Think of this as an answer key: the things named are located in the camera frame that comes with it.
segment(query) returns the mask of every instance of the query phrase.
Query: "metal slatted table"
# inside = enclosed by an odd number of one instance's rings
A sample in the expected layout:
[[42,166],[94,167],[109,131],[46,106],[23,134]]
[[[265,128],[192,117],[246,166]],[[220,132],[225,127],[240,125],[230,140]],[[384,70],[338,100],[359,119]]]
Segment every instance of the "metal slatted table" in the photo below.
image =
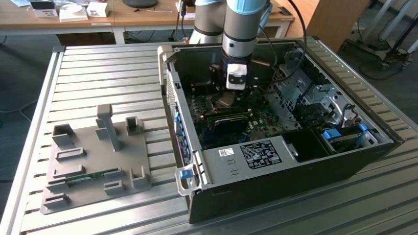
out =
[[[233,216],[188,223],[158,79],[160,44],[67,47],[53,54],[0,234],[359,234],[418,232],[417,125],[332,50],[309,46],[407,143],[355,177]],[[95,106],[114,121],[140,116],[148,132],[150,191],[50,215],[39,212],[54,125],[95,125]]]

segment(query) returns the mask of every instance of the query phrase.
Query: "label sticker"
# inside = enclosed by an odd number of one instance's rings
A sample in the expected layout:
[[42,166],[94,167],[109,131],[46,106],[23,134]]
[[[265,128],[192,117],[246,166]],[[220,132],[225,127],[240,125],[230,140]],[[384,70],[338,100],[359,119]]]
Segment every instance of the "label sticker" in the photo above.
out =
[[91,26],[111,25],[111,23],[91,23]]
[[241,150],[252,169],[282,163],[272,141],[244,145],[241,146]]
[[232,148],[220,150],[220,156],[225,157],[234,154],[234,150]]

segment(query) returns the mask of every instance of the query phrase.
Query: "gray carpet floor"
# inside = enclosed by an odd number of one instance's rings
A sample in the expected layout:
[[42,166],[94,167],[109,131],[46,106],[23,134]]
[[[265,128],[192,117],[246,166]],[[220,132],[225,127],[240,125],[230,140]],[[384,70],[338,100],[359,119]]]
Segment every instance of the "gray carpet floor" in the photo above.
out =
[[[380,7],[367,9],[360,22],[365,25],[372,23]],[[385,23],[395,16],[393,12],[385,14],[377,29],[375,30],[371,41],[379,38]],[[405,19],[389,39],[396,40],[409,24]],[[145,31],[135,37],[146,41],[152,36],[152,31]],[[166,42],[172,31],[164,30],[156,32],[150,42]],[[404,47],[409,46],[418,39],[418,28],[416,28],[405,41]],[[55,35],[30,35],[10,36],[3,45],[0,45],[0,110],[14,110],[25,104],[34,101],[41,93],[42,83],[47,66],[50,62],[54,46],[59,46],[61,42]],[[376,57],[356,47],[348,47],[340,52],[341,57],[352,65],[355,69],[363,63],[376,60]],[[388,74],[399,72],[399,67],[391,68],[383,72],[379,68],[379,62],[365,67],[368,75],[384,77]],[[407,115],[418,122],[418,66],[413,62],[405,70],[385,81],[369,79],[371,83],[379,88],[389,100],[400,107]],[[25,113],[33,117],[35,104],[25,109]],[[30,122],[17,113],[0,113],[0,180],[14,179],[19,158],[27,138]],[[0,216],[6,205],[11,184],[0,183]]]

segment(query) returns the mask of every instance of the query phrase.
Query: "circuit board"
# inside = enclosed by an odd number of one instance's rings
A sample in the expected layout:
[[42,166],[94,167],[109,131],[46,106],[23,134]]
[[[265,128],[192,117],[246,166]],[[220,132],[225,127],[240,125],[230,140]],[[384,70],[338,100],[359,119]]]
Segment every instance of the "circuit board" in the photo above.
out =
[[220,106],[218,103],[220,94],[188,98],[204,149],[261,140],[284,132],[280,117],[270,110],[260,90],[230,107]]

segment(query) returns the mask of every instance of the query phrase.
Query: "wooden desk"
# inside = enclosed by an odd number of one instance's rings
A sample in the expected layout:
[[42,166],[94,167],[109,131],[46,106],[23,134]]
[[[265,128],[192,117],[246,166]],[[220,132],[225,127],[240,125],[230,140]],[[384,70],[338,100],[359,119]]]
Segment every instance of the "wooden desk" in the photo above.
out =
[[[107,0],[110,16],[90,17],[89,21],[61,23],[59,17],[38,18],[27,7],[18,7],[10,0],[0,0],[0,35],[65,34],[113,32],[117,44],[125,44],[126,31],[165,30],[177,28],[177,0],[160,0],[156,8],[141,9],[123,4],[122,0]],[[294,16],[274,13],[268,26],[278,27],[276,36],[285,37]],[[185,21],[185,28],[194,28],[194,20]]]
[[[158,0],[160,5],[149,9],[135,8],[123,4],[122,0],[115,0],[115,30],[117,31],[141,31],[141,30],[165,30],[176,29],[178,22],[177,0]],[[148,10],[166,11],[172,13],[150,12]],[[268,27],[278,27],[276,37],[285,37],[294,16],[285,16],[282,13],[273,13],[269,18]],[[185,29],[194,28],[194,20],[185,20]],[[122,43],[123,38],[117,38],[117,43]]]
[[[301,20],[288,0],[276,0],[296,16],[288,37],[304,35]],[[338,51],[369,0],[294,0],[306,24],[309,36],[318,36],[328,46]]]

